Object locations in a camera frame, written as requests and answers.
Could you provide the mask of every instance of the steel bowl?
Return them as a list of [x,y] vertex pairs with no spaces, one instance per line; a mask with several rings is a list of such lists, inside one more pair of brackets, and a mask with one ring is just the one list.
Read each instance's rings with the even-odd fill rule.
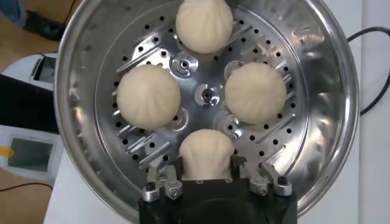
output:
[[[358,120],[358,82],[347,40],[320,0],[228,0],[235,26],[215,54],[190,52],[175,33],[181,1],[84,0],[60,46],[55,80],[57,120],[74,165],[112,210],[138,222],[146,168],[162,171],[192,131],[224,132],[236,153],[267,161],[287,175],[299,215],[314,206],[340,173]],[[288,99],[266,124],[240,122],[226,108],[230,73],[268,63]],[[121,77],[153,64],[176,78],[182,105],[166,127],[128,124],[116,104]]]

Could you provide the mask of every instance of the floor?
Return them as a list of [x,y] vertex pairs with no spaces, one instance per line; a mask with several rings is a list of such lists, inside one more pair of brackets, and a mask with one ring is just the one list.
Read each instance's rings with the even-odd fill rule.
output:
[[[28,10],[63,21],[73,0],[20,0]],[[77,0],[76,9],[81,0]],[[15,60],[37,52],[54,52],[59,44],[24,31],[0,15],[0,71]],[[0,168],[0,189],[35,182],[21,178]],[[26,186],[0,192],[1,224],[42,224],[48,207],[51,191],[44,186]]]

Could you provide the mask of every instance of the black cable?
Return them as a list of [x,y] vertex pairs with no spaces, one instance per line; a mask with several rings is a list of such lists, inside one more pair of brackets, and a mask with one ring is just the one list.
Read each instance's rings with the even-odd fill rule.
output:
[[16,189],[16,188],[19,188],[19,187],[30,186],[30,185],[46,186],[46,187],[50,188],[50,191],[53,191],[53,187],[48,185],[48,184],[44,184],[44,183],[27,183],[27,184],[20,184],[20,185],[16,185],[16,186],[13,186],[13,187],[0,189],[0,192],[9,191],[9,190],[12,190],[12,189]]
[[69,17],[71,16],[72,14],[72,9],[73,9],[73,6],[74,4],[76,3],[77,0],[73,0],[72,4],[71,4],[71,8],[69,9],[69,12],[67,14],[67,16],[65,17],[65,19],[63,20],[63,24],[66,25],[66,22],[68,21]]
[[[370,28],[364,29],[360,32],[353,34],[347,40],[348,40],[348,42],[351,42],[354,39],[356,39],[356,38],[358,38],[366,33],[371,33],[371,32],[382,32],[382,33],[387,34],[390,37],[390,29],[385,28],[385,27],[370,27]],[[383,86],[382,90],[379,92],[378,96],[370,103],[370,105],[368,105],[368,107],[366,107],[363,111],[360,112],[360,116],[365,115],[366,113],[368,113],[368,111],[373,109],[374,106],[376,106],[376,104],[386,94],[386,91],[388,90],[389,86],[390,86],[390,72],[389,72],[388,78],[385,82],[385,85]]]

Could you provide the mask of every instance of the white table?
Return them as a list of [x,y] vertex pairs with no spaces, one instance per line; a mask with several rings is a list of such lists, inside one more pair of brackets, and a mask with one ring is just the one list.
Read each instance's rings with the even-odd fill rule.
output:
[[[362,26],[390,26],[389,0],[325,2],[347,36],[361,30]],[[390,66],[390,41],[382,36],[369,35],[363,38],[363,43],[356,40],[351,44],[356,66],[362,74],[363,106],[377,95]],[[390,138],[386,128],[390,125],[389,109],[387,94],[372,112],[362,118],[361,129],[339,178],[324,198],[299,220],[300,224],[388,223],[390,200],[387,195],[390,195],[390,189],[387,183],[390,178],[387,170],[390,164],[387,159],[390,152],[386,146],[390,145]],[[61,161],[44,223],[129,224],[90,191],[66,154]]]

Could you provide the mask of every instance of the steamed bun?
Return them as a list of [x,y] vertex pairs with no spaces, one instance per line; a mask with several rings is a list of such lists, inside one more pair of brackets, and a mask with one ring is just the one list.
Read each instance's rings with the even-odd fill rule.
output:
[[224,0],[184,0],[176,31],[190,50],[209,54],[223,48],[233,30],[233,15]]
[[263,124],[276,117],[286,95],[282,76],[263,63],[249,63],[234,70],[225,88],[228,109],[249,124]]
[[170,73],[154,65],[132,69],[118,86],[122,117],[132,125],[155,130],[169,123],[180,107],[180,88]]
[[190,134],[180,146],[187,180],[212,180],[230,177],[231,140],[216,130],[203,129]]

